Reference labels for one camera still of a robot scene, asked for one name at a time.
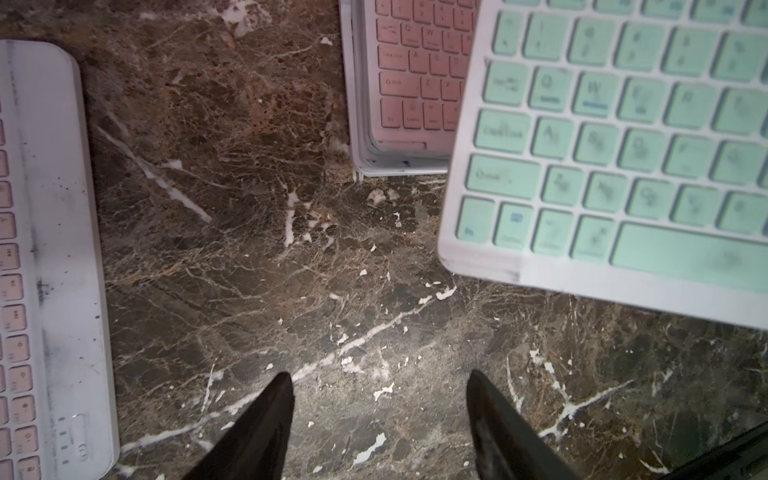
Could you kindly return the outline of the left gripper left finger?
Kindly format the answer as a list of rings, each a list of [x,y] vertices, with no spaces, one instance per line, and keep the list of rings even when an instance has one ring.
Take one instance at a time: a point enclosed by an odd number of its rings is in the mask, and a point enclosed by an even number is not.
[[[184,479],[280,479],[294,408],[291,376],[280,372]]]

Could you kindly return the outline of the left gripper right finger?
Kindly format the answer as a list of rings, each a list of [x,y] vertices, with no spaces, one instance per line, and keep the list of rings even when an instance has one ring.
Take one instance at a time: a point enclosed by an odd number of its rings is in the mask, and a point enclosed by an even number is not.
[[[577,477],[477,369],[471,372],[467,382],[466,403],[475,465],[481,479]]]

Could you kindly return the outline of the green keyboard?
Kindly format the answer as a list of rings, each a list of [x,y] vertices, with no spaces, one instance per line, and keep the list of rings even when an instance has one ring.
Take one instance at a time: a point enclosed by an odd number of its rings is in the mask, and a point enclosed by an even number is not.
[[[482,2],[437,250],[461,275],[765,328],[766,3]]]

